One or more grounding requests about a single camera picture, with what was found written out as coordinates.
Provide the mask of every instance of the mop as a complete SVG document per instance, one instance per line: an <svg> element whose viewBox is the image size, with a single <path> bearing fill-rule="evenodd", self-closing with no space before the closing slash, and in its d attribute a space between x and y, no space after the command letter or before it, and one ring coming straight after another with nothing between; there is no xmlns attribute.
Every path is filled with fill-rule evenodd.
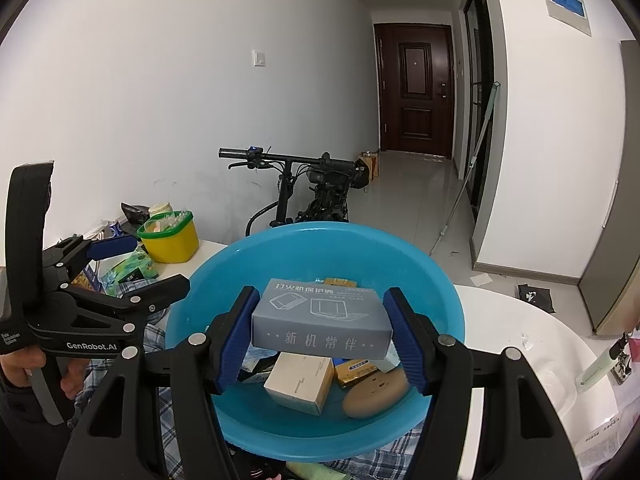
<svg viewBox="0 0 640 480"><path fill-rule="evenodd" d="M465 192L466 183L471 177L471 172L473 171L473 168L476 165L476 159L478 158L478 153L480 152L480 148L482 147L482 142L484 141L484 134L486 133L486 128L489 124L489 118L491 117L491 114L494 111L495 95L498 92L499 86L500 86L500 83L498 83L497 81L491 86L491 93L489 94L489 102L487 103L486 112L484 113L484 121L482 122L480 137L478 139L478 142L476 143L476 150L474 152L474 156L472 156L471 160L469 161L469 166L466 172L465 181L462 183L462 187L460 188L460 193L458 193L456 201L453 204L453 209L451 210L449 218L447 218L447 221L445 222L444 227L442 228L442 231L440 231L440 236L438 236L436 243L434 243L433 247L431 248L431 251L429 251L429 256L433 254L433 251L436 250L436 247L440 243L440 240L442 240L442 238L444 237L444 233L447 232L447 228L451 223L451 219L453 218L453 215L455 215L456 209L458 208L458 204L460 203L460 199L462 198L462 195Z"/></svg>

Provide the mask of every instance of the gray box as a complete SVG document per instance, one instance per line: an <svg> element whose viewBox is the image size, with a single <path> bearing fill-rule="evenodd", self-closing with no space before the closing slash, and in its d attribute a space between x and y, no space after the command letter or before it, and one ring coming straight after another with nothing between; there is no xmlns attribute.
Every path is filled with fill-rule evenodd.
<svg viewBox="0 0 640 480"><path fill-rule="evenodd" d="M281 352L384 359L391 322L371 288L272 279L255 307L252 344Z"/></svg>

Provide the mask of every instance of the round beige object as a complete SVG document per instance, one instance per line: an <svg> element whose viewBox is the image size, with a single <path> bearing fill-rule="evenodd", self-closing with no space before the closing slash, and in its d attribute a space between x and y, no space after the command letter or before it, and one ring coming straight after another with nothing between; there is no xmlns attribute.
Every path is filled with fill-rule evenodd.
<svg viewBox="0 0 640 480"><path fill-rule="evenodd" d="M393 406L409 390L402 368L383 374L377 372L356 384L344 396L342 410L351 418L367 418Z"/></svg>

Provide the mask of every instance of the green lid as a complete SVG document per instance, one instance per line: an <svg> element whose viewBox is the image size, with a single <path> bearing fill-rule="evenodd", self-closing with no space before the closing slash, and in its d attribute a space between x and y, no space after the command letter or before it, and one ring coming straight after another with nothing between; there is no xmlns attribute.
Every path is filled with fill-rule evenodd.
<svg viewBox="0 0 640 480"><path fill-rule="evenodd" d="M155 220L159 220L167 216L177 216L180 213L187 213L187 214L176 227L172 229L166 229L165 231L160 231L159 233L146 231L146 226L149 224L149 222L153 222ZM193 220L193 213L191 211L171 211L169 213L160 213L158 215L152 216L149 220L147 220L138 228L138 236L143 240L145 238L168 238L169 236L177 235L180 231L184 229L185 225L187 225L191 220Z"/></svg>

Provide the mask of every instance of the person's hand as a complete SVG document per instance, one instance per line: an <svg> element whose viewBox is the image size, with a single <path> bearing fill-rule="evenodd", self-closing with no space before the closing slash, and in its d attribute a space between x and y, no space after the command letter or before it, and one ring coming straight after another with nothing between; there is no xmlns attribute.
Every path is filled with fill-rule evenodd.
<svg viewBox="0 0 640 480"><path fill-rule="evenodd" d="M29 386L27 375L35 368L42 368L47 362L44 352L37 346L22 348L11 354L0 356L2 371L7 380L18 387ZM89 359L73 358L69 360L66 374L60 381L60 388L67 398L73 399L84 385L84 371Z"/></svg>

